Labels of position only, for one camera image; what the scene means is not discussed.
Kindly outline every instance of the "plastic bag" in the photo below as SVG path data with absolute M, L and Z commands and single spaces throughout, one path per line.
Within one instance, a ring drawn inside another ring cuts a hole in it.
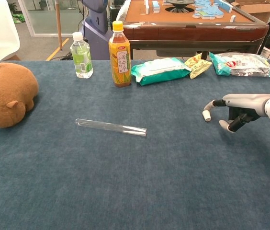
M 140 85 L 183 78 L 190 71 L 191 69 L 175 57 L 147 61 L 131 69 L 132 75 L 135 75 L 136 82 Z
M 210 52 L 210 58 L 218 75 L 270 77 L 270 64 L 260 55 L 234 52 L 213 54 Z
M 113 21 L 122 21 L 125 22 L 127 11 L 129 10 L 131 0 L 126 0 L 122 7 L 120 8 L 117 17 Z
M 191 57 L 185 62 L 185 65 L 191 68 L 191 73 L 189 77 L 191 79 L 196 78 L 204 71 L 208 70 L 208 68 L 212 65 L 211 62 L 201 59 L 202 53 Z

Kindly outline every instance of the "wet wipes package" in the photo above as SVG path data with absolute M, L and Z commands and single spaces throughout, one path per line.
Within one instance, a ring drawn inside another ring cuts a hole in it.
M 263 56 L 243 53 L 210 53 L 218 75 L 270 77 L 270 64 Z
M 156 82 L 170 81 L 183 78 L 191 69 L 177 58 L 163 58 L 135 65 L 131 69 L 132 75 L 140 85 L 148 85 Z

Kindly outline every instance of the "orange drink bottle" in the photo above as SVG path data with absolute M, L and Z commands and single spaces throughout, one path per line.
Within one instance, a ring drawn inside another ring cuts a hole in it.
M 108 43 L 110 49 L 112 80 L 117 87 L 131 84 L 131 46 L 123 34 L 123 23 L 112 23 L 113 35 Z

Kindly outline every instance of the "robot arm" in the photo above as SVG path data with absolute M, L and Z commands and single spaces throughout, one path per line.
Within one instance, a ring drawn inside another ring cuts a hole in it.
M 210 110 L 213 107 L 229 107 L 228 121 L 220 120 L 220 126 L 229 132 L 236 132 L 248 122 L 261 116 L 270 119 L 270 94 L 228 94 L 221 100 L 209 102 L 203 111 L 205 121 L 210 121 Z

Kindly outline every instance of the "yellow snack bag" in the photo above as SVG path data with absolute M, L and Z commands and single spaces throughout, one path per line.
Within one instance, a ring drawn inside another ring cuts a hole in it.
M 189 74 L 191 79 L 196 78 L 198 75 L 206 71 L 211 65 L 212 62 L 202 60 L 202 54 L 191 57 L 185 62 L 185 65 L 191 68 L 191 73 Z

